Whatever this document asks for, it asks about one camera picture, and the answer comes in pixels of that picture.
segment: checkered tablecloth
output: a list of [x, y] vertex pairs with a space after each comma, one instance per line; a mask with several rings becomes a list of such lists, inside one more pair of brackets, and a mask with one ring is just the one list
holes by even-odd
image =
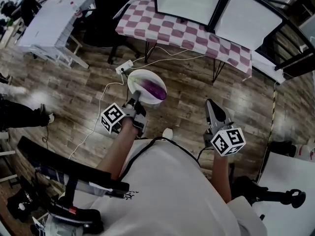
[[197, 23], [155, 13], [154, 0], [137, 0], [119, 21], [116, 32], [153, 43], [173, 45], [222, 60], [252, 75], [252, 52], [207, 32]]

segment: power strip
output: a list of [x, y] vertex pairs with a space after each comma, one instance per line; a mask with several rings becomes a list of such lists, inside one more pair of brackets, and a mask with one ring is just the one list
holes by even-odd
[[116, 73], [122, 74], [123, 72], [126, 72], [131, 67], [133, 67], [133, 63], [131, 60], [128, 60], [127, 62], [123, 63], [122, 65], [116, 68]]

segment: white cable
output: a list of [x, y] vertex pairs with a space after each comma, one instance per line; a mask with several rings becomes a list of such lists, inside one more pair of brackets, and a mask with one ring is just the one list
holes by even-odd
[[100, 115], [100, 105], [101, 105], [101, 101], [102, 101], [102, 98], [103, 98], [103, 96], [104, 96], [104, 94], [105, 94], [105, 92], [106, 92], [107, 87], [108, 87], [109, 85], [112, 85], [112, 84], [118, 84], [118, 85], [122, 85], [122, 86], [124, 85], [124, 79], [123, 79], [122, 73], [120, 74], [120, 76], [122, 77], [122, 83], [119, 83], [119, 82], [112, 82], [112, 83], [108, 83], [108, 84], [106, 85], [106, 87], [105, 87], [105, 89], [104, 89], [104, 92], [103, 92], [102, 96], [101, 96], [100, 99], [99, 99], [98, 115], [97, 115], [97, 118], [96, 118], [96, 121], [95, 121], [93, 130], [92, 130], [92, 132], [91, 132], [90, 134], [88, 134], [88, 135], [86, 136], [86, 138], [84, 139], [84, 141], [83, 141], [82, 143], [80, 143], [80, 144], [75, 148], [75, 150], [70, 154], [69, 159], [70, 159], [71, 156], [74, 154], [74, 152], [75, 152], [83, 143], [85, 143], [86, 139], [87, 139], [90, 135], [92, 135], [92, 134], [94, 133], [95, 128], [96, 128], [96, 124], [97, 124], [97, 121], [98, 121], [98, 118], [99, 118], [99, 115]]
[[[201, 55], [201, 56], [190, 58], [190, 59], [197, 59], [197, 58], [201, 58], [201, 57], [205, 57], [205, 55]], [[146, 64], [146, 65], [144, 65], [142, 67], [131, 67], [130, 69], [140, 69], [140, 68], [146, 67], [148, 65], [152, 65], [152, 64], [154, 64], [156, 62], [159, 62], [159, 61], [166, 61], [166, 60], [190, 60], [190, 59], [160, 59], [160, 60], [154, 61], [154, 62], [152, 62], [150, 64]]]
[[[152, 50], [153, 48], [154, 48], [154, 47], [152, 47], [152, 48], [148, 51], [148, 54], [147, 54], [147, 55], [150, 54], [150, 52], [151, 52], [151, 50]], [[160, 46], [155, 46], [155, 48], [160, 48], [160, 49], [162, 49], [163, 51], [165, 51], [165, 52], [166, 52], [167, 54], [169, 54], [170, 56], [175, 56], [175, 55], [177, 55], [177, 54], [180, 54], [180, 53], [183, 53], [183, 52], [185, 52], [185, 51], [188, 51], [188, 50], [186, 49], [186, 50], [183, 50], [183, 51], [181, 51], [181, 52], [179, 52], [179, 53], [170, 54], [167, 50], [163, 49], [163, 48], [160, 47]], [[135, 62], [138, 61], [138, 60], [144, 59], [144, 58], [145, 58], [145, 56], [142, 57], [142, 58], [138, 58], [138, 59], [136, 59], [135, 61], [133, 61], [133, 63], [135, 63]]]

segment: white bowl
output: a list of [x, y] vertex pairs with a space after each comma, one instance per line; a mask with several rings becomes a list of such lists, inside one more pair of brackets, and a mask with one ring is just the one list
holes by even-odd
[[[151, 72], [145, 69], [138, 69], [130, 73], [129, 77], [130, 76], [137, 76], [139, 78], [152, 79], [154, 82], [157, 82], [167, 93], [166, 86], [163, 80], [154, 72]], [[131, 91], [131, 93], [134, 93], [136, 90], [141, 92], [139, 101], [147, 103], [147, 104], [158, 104], [163, 101], [163, 100], [156, 99], [153, 95], [151, 95], [148, 91], [146, 91], [142, 86], [133, 82], [130, 78], [128, 78], [127, 83], [128, 83], [128, 88]]]

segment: forearm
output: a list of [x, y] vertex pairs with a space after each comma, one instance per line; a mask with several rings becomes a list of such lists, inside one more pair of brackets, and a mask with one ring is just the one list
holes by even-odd
[[111, 178], [117, 180], [136, 135], [133, 129], [123, 128], [96, 168], [111, 173]]
[[228, 179], [228, 158], [215, 154], [212, 167], [211, 184], [220, 194], [223, 200], [228, 203], [231, 201], [231, 189]]

